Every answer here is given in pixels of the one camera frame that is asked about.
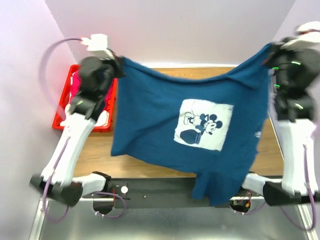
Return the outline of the blue printed t shirt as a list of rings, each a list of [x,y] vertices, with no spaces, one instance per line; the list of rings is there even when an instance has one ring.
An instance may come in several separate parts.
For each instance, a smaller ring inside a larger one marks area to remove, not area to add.
[[[229,72],[196,80],[124,58],[111,155],[195,173],[194,199],[227,202],[258,153],[268,117],[270,50],[267,44]]]

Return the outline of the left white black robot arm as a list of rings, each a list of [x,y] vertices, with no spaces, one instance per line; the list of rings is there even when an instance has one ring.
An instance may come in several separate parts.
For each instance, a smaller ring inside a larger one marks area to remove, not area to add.
[[[71,100],[61,138],[47,166],[40,174],[32,175],[29,182],[43,197],[68,207],[75,206],[84,195],[84,184],[74,180],[77,160],[106,106],[105,98],[114,79],[125,74],[117,57],[90,56],[81,61],[78,75],[81,83]]]

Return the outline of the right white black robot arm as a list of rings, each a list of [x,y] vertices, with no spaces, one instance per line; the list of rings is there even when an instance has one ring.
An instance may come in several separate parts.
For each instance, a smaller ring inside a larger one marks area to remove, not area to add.
[[[317,33],[286,37],[272,45],[265,65],[273,71],[271,90],[280,131],[283,175],[280,180],[248,173],[230,183],[241,196],[255,192],[269,206],[311,204],[320,200],[314,171],[315,104],[307,88],[320,74]]]

